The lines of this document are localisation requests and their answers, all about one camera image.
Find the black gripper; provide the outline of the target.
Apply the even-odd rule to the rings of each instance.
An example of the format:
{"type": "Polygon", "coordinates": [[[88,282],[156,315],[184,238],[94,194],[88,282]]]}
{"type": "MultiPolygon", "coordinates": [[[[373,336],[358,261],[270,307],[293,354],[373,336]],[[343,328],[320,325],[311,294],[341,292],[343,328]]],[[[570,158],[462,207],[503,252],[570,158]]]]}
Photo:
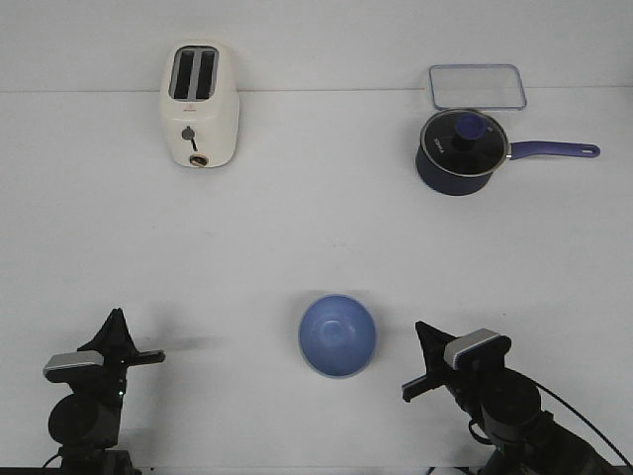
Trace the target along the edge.
{"type": "Polygon", "coordinates": [[[468,362],[464,369],[453,370],[444,359],[444,351],[447,344],[455,340],[456,336],[422,321],[415,323],[415,330],[426,372],[402,386],[403,400],[410,403],[413,398],[423,393],[445,387],[472,421],[481,421],[483,415],[479,390],[484,374],[495,369],[495,360],[479,359],[468,362]]]}
{"type": "Polygon", "coordinates": [[[95,336],[80,347],[80,353],[95,350],[103,362],[82,371],[76,392],[96,399],[103,406],[120,411],[127,392],[127,373],[133,366],[162,363],[162,349],[140,351],[130,334],[124,312],[113,309],[95,336]]]}

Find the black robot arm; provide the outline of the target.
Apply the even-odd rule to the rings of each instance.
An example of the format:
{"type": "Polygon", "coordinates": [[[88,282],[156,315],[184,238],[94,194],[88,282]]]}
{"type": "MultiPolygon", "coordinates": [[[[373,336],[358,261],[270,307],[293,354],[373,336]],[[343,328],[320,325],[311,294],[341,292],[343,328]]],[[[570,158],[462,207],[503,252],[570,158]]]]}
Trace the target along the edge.
{"type": "Polygon", "coordinates": [[[591,444],[542,409],[541,392],[578,411],[533,379],[508,368],[511,339],[488,329],[461,336],[415,324],[426,373],[402,386],[406,402],[444,387],[469,415],[469,433],[491,446],[481,474],[617,474],[591,444]]]}
{"type": "Polygon", "coordinates": [[[50,412],[50,437],[60,444],[63,474],[139,474],[130,453],[119,450],[128,370],[161,363],[165,352],[140,351],[122,309],[112,310],[95,336],[76,350],[53,355],[43,368],[51,383],[71,393],[50,412]]]}

